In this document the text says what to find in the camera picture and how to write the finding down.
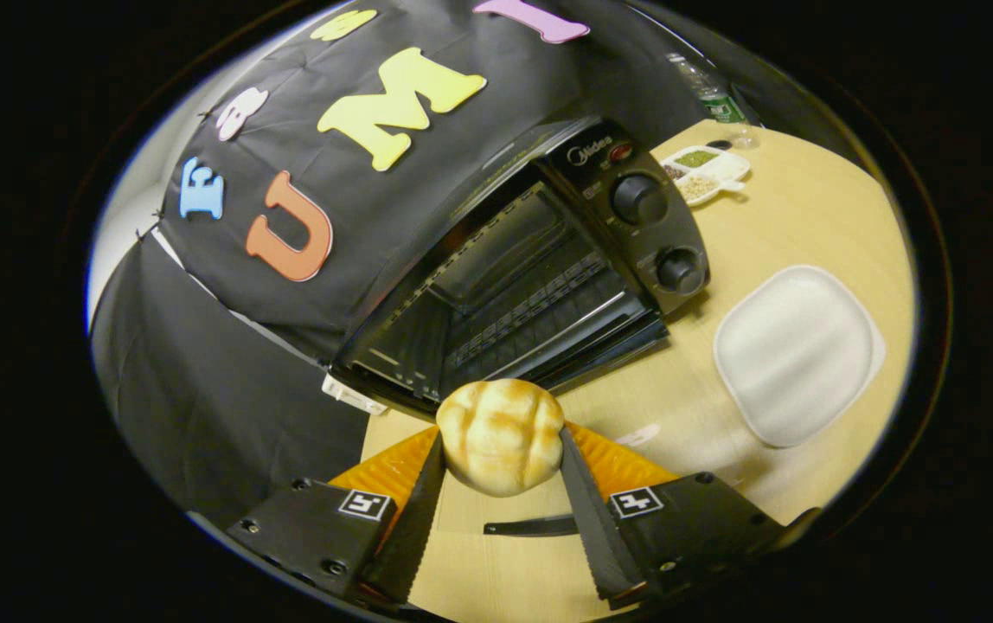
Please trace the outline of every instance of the oven control knob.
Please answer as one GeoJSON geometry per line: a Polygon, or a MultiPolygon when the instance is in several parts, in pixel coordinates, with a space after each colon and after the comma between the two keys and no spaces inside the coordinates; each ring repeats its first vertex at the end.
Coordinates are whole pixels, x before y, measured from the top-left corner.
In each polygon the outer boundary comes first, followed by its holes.
{"type": "Polygon", "coordinates": [[[693,294],[703,285],[701,261],[687,248],[675,248],[658,261],[658,283],[668,291],[693,294]]]}
{"type": "Polygon", "coordinates": [[[662,185],[650,175],[628,175],[612,192],[612,212],[631,225],[657,223],[666,216],[667,208],[662,185]]]}

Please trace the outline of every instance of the wooden table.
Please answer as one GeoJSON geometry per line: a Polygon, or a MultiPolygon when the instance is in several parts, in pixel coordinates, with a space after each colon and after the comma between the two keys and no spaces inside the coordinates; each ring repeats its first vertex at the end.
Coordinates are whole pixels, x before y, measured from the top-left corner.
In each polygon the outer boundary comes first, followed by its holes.
{"type": "MultiPolygon", "coordinates": [[[[570,421],[612,439],[656,423],[660,433],[639,453],[682,475],[713,471],[785,524],[831,501],[887,429],[907,375],[916,303],[911,255],[879,183],[800,138],[754,131],[760,145],[735,152],[751,162],[746,188],[694,208],[713,268],[707,297],[669,325],[669,348],[560,395],[559,402],[570,421]],[[746,428],[715,369],[713,338],[743,297],[796,264],[824,268],[854,293],[876,322],[887,357],[839,421],[800,446],[774,449],[746,428]]],[[[652,154],[666,158],[727,133],[703,121],[652,154]]],[[[428,426],[396,411],[370,418],[363,460],[428,426]]],[[[521,496],[496,499],[448,473],[410,601],[471,622],[610,614],[596,598],[578,536],[482,535],[485,522],[568,512],[560,474],[521,496]]]]}

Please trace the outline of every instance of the bread bun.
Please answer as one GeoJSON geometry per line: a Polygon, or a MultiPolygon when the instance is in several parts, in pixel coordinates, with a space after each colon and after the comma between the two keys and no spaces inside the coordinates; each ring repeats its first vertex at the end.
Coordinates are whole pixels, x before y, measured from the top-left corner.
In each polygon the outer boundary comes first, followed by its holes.
{"type": "Polygon", "coordinates": [[[525,492],[562,465],[562,407],[534,383],[468,383],[446,397],[436,422],[450,471],[489,496],[525,492]]]}

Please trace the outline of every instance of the toaster oven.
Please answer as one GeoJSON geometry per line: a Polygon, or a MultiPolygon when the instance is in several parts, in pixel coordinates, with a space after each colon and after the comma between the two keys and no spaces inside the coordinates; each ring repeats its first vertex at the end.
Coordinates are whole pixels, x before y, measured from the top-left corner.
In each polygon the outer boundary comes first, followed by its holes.
{"type": "Polygon", "coordinates": [[[688,206],[609,119],[533,127],[437,209],[328,368],[420,417],[467,382],[560,393],[612,369],[663,344],[663,315],[708,283],[688,206]]]}

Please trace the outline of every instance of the green bottle label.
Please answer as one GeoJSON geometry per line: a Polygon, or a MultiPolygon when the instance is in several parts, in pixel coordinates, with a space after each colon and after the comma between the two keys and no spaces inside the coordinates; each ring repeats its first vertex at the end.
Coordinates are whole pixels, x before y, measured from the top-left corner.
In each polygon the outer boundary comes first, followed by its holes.
{"type": "Polygon", "coordinates": [[[743,119],[742,111],[739,110],[739,104],[735,104],[734,100],[730,98],[730,95],[722,96],[722,98],[702,100],[702,103],[715,121],[721,123],[739,123],[743,119]]]}

